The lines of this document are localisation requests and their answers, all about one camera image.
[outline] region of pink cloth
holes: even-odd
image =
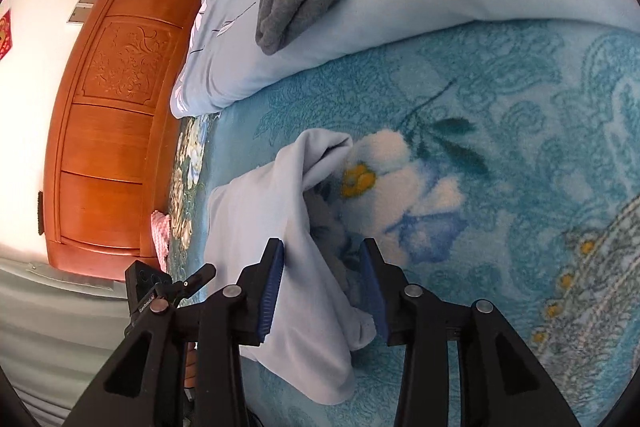
[[[151,237],[156,247],[156,255],[160,263],[160,269],[166,272],[166,258],[169,255],[169,238],[171,230],[171,216],[167,216],[157,210],[151,214]]]

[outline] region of yellow flower center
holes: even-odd
[[[546,332],[538,331],[534,333],[533,336],[531,337],[531,340],[536,344],[542,344],[544,341],[546,341]]]
[[[596,247],[595,241],[585,241],[580,245],[580,253],[582,255],[588,255],[593,251],[595,247]]]
[[[559,303],[549,304],[546,307],[546,316],[550,319],[558,317],[562,313],[562,306]]]
[[[376,174],[364,163],[358,163],[355,167],[342,173],[342,187],[340,195],[343,198],[355,198],[361,196],[376,184]]]
[[[571,273],[565,273],[560,278],[560,287],[563,290],[568,290],[574,284],[574,276]]]

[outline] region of white flower print on pillow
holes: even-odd
[[[189,40],[189,49],[193,48],[193,38],[196,35],[196,31],[200,29],[200,25],[202,24],[202,16],[206,11],[207,11],[207,0],[202,0],[202,6],[200,6],[200,9],[196,14],[196,19],[194,20],[193,26],[191,27],[191,38]]]
[[[178,87],[175,88],[174,97],[175,97],[175,105],[178,107],[178,111],[187,112],[187,106],[184,103],[184,96],[182,94],[182,81],[184,80],[184,73],[178,80]]]

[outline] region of floral pattern blanket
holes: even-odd
[[[341,172],[306,201],[354,305],[357,247],[440,298],[493,301],[585,427],[640,362],[640,36],[577,22],[472,23],[343,57],[182,124],[169,266],[202,262],[211,189],[304,129],[350,133]],[[403,349],[353,353],[355,396],[312,403],[244,361],[266,426],[393,425]],[[451,420],[459,418],[451,352]]]

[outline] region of red decoration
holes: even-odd
[[[0,19],[0,60],[11,49],[11,10]]]

